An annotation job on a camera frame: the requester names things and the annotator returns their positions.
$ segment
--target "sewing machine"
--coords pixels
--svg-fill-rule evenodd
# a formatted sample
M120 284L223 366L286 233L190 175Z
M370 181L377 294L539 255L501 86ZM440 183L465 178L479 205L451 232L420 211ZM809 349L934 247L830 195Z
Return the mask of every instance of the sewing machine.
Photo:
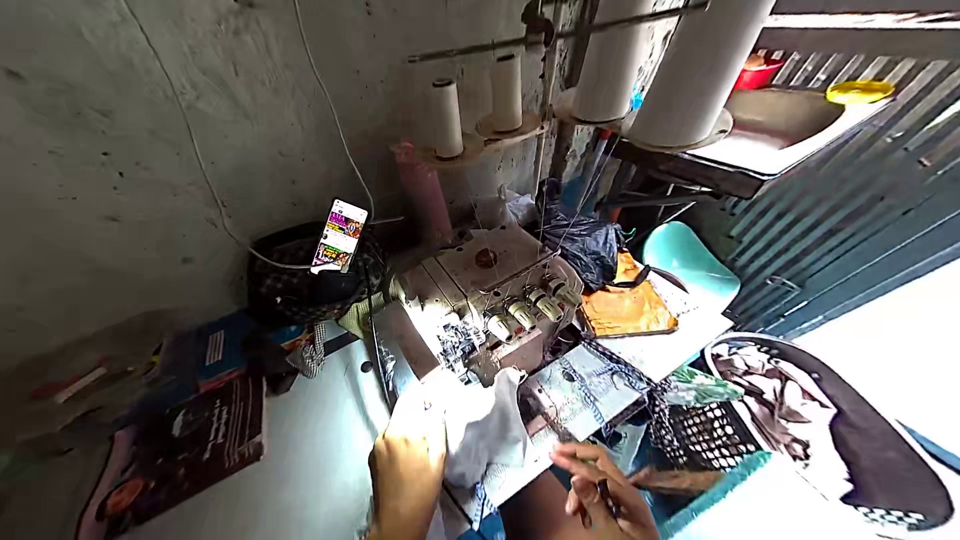
M505 367L539 367L583 291L573 268L517 225L474 230L399 281L409 323L390 326L401 348L418 349L404 351L414 375L443 366L484 385Z

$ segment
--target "phone screen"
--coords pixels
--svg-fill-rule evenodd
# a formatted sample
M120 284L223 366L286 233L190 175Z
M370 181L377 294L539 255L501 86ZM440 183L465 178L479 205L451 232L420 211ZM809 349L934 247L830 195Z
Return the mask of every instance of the phone screen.
M366 210L334 199L310 271L314 274L319 274L321 270L346 272L366 221Z

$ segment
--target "red bowl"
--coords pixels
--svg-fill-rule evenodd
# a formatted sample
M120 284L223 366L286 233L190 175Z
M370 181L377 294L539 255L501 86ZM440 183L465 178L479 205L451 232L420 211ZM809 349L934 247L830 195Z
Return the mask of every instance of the red bowl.
M769 85L770 82L774 80L774 76L777 75L777 70L783 66L784 62L783 60L769 60L768 62L770 63L767 63L763 67L742 69L740 76L736 78L733 89L756 90L757 88L763 88Z

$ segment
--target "black plastic bag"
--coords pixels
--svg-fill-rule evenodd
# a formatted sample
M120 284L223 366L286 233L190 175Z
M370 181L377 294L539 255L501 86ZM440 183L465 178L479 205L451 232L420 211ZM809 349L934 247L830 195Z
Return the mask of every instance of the black plastic bag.
M560 256L577 271L588 292L613 282L616 254L623 245L619 225L576 215L560 201L546 204L543 223L543 243L552 250L560 246Z

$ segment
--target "pink cylinder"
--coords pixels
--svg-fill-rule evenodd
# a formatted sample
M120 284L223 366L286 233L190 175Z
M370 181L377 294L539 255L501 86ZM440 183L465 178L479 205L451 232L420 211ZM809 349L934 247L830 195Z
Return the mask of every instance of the pink cylinder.
M394 151L400 184L413 201L424 232L432 241L449 241L453 229L437 170L415 158L413 143L403 141L390 149Z

